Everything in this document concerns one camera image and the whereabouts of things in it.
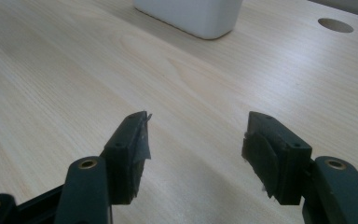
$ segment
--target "wood grain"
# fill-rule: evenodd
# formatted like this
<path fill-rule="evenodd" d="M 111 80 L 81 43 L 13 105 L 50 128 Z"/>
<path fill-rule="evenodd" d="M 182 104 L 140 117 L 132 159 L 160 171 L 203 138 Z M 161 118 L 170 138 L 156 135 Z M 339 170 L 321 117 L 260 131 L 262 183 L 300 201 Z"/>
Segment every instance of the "wood grain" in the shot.
<path fill-rule="evenodd" d="M 0 192 L 23 203 L 59 186 L 140 110 L 153 113 L 152 160 L 116 223 L 302 223 L 241 158 L 248 113 L 358 169 L 358 16 L 248 0 L 231 33 L 204 41 L 131 1 L 0 0 Z"/>

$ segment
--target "table surface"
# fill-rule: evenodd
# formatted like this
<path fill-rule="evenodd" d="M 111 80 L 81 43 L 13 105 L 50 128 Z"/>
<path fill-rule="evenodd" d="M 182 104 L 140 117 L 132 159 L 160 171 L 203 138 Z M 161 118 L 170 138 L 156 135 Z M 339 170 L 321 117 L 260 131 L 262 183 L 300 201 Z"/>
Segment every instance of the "table surface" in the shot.
<path fill-rule="evenodd" d="M 206 41 L 127 0 L 0 0 L 0 192 L 23 203 L 59 186 L 142 110 L 152 160 L 116 223 L 302 223 L 241 158 L 248 113 L 358 169 L 358 16 L 245 0 L 235 29 Z"/>

